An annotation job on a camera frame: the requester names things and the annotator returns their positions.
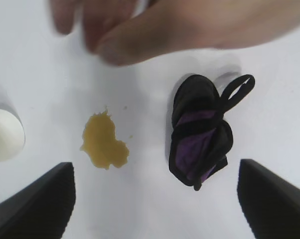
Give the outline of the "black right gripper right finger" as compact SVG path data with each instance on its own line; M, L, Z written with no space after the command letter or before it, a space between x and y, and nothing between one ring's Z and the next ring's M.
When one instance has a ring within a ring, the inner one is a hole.
M257 239L300 239L300 189L252 159L240 161L242 212Z

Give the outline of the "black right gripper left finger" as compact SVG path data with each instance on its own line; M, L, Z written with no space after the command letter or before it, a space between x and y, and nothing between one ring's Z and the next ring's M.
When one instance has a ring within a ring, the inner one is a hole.
M0 203L0 239L60 239L75 202L73 164L59 163Z

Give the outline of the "person's bare hand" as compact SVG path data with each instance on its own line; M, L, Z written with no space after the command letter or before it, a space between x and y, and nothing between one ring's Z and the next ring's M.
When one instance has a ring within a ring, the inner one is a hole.
M126 66L181 50L246 48L300 25L300 0L151 0L137 16L135 0L52 0L56 30L71 33L82 15L87 49Z

